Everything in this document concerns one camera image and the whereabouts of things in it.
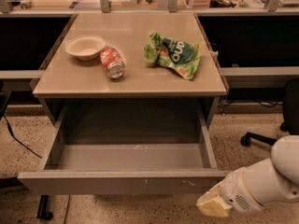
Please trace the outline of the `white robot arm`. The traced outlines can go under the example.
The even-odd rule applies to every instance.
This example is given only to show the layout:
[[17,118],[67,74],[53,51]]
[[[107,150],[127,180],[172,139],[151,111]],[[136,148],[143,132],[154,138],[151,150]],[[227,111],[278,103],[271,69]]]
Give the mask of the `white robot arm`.
[[205,216],[228,217],[232,209],[252,214],[272,202],[299,202],[298,135],[278,139],[269,158],[229,173],[196,206]]

